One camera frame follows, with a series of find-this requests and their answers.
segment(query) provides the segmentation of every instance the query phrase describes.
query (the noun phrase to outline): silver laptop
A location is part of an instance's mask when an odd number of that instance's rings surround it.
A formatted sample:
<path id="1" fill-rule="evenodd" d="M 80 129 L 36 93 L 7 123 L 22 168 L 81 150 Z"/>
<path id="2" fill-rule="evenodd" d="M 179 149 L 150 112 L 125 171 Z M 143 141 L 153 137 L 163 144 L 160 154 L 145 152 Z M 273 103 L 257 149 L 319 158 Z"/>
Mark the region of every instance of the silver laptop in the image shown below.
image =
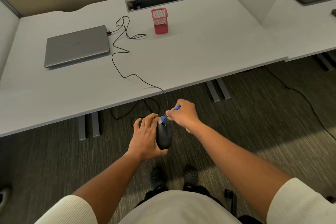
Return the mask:
<path id="1" fill-rule="evenodd" d="M 47 39 L 44 67 L 90 58 L 109 51 L 106 26 L 54 36 Z"/>

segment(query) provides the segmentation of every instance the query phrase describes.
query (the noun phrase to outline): mesh pen holder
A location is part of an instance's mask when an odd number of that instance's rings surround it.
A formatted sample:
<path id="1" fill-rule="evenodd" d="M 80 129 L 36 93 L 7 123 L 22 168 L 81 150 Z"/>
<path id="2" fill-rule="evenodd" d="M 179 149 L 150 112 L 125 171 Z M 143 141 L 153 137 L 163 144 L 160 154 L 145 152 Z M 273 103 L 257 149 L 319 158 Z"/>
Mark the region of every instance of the mesh pen holder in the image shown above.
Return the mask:
<path id="1" fill-rule="evenodd" d="M 166 8 L 159 8 L 152 10 L 152 17 L 154 20 L 154 29 L 157 35 L 168 32 L 168 13 Z"/>

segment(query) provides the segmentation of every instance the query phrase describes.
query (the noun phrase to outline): gray carpet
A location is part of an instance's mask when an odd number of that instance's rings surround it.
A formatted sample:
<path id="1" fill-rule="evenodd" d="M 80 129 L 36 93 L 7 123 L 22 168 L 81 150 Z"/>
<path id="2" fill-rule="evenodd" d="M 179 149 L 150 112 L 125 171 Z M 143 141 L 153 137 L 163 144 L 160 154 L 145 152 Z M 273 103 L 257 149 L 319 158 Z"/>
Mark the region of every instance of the gray carpet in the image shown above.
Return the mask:
<path id="1" fill-rule="evenodd" d="M 279 62 L 268 68 L 301 90 L 328 130 L 336 136 L 336 71 L 324 72 L 308 57 Z M 200 119 L 245 149 L 298 177 L 322 195 L 336 195 L 336 141 L 324 131 L 303 97 L 255 69 L 225 77 L 230 100 L 213 103 L 204 83 L 167 94 L 169 105 L 178 98 L 194 102 Z M 156 96 L 162 107 L 164 96 Z M 113 111 L 125 113 L 134 103 Z M 148 114 L 145 104 L 132 112 Z M 79 142 L 76 119 L 58 122 L 0 139 L 0 180 L 11 182 L 13 193 L 1 223 L 34 223 L 61 197 L 71 194 L 126 152 L 132 136 L 130 118 L 113 120 L 99 112 L 102 136 Z M 233 189 L 201 144 L 174 126 L 174 142 L 165 158 L 143 163 L 129 184 L 111 223 L 120 221 L 150 189 L 149 173 L 160 163 L 170 189 L 181 189 L 183 167 L 198 168 L 200 184 L 225 204 L 223 191 Z M 255 216 L 238 195 L 238 215 Z"/>

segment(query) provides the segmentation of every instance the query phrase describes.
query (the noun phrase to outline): computer mouse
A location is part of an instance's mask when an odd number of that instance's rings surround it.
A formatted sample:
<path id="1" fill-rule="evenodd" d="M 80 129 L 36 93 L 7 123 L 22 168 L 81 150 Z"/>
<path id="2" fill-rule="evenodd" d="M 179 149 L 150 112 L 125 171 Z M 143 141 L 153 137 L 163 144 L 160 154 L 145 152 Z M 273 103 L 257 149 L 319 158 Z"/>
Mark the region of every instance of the computer mouse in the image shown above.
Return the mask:
<path id="1" fill-rule="evenodd" d="M 173 125 L 168 119 L 164 123 L 157 124 L 156 127 L 156 143 L 160 150 L 166 150 L 173 142 Z"/>

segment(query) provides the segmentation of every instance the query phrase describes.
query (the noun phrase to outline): blue brush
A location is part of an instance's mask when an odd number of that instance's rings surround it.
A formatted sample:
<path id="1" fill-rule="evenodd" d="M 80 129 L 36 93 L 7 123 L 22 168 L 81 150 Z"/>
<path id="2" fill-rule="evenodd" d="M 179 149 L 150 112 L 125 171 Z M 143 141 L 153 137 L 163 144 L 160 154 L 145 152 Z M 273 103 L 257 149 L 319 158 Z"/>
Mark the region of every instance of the blue brush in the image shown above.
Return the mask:
<path id="1" fill-rule="evenodd" d="M 181 107 L 181 106 L 178 105 L 177 107 L 174 108 L 173 111 L 176 111 L 176 110 L 180 109 L 180 107 Z M 164 123 L 164 122 L 165 122 L 165 119 L 166 119 L 167 117 L 168 117 L 167 115 L 165 115 L 165 116 L 161 116 L 160 119 L 159 119 L 159 121 L 158 121 L 158 124 Z"/>

